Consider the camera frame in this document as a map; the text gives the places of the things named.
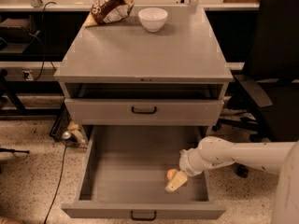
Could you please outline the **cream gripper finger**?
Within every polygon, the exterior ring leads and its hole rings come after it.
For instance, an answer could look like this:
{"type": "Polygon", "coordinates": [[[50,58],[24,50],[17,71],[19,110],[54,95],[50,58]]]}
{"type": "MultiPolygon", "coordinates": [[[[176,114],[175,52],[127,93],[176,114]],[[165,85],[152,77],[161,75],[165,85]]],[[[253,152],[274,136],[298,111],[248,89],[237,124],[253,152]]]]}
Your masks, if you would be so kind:
{"type": "Polygon", "coordinates": [[[188,181],[187,175],[184,172],[178,170],[178,172],[174,175],[174,177],[167,182],[165,186],[165,190],[167,192],[174,192],[178,188],[183,186],[187,181],[188,181]]]}

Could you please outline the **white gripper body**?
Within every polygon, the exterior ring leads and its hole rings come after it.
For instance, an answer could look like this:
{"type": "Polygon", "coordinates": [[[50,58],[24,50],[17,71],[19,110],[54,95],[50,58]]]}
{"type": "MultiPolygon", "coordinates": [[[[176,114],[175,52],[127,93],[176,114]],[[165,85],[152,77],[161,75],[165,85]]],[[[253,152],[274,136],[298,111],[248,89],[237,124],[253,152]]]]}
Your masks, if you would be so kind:
{"type": "Polygon", "coordinates": [[[203,173],[202,159],[196,148],[180,151],[179,168],[187,176],[196,176],[203,173]]]}

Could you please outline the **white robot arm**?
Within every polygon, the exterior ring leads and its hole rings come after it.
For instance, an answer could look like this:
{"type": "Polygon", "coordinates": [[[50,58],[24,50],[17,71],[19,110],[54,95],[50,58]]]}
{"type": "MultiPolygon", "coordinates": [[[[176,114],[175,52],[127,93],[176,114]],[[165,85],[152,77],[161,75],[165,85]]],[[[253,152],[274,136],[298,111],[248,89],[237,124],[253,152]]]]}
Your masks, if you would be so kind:
{"type": "Polygon", "coordinates": [[[205,137],[196,148],[180,151],[179,168],[167,172],[165,190],[174,192],[191,176],[234,163],[277,175],[270,224],[299,224],[299,142],[232,143],[205,137]]]}

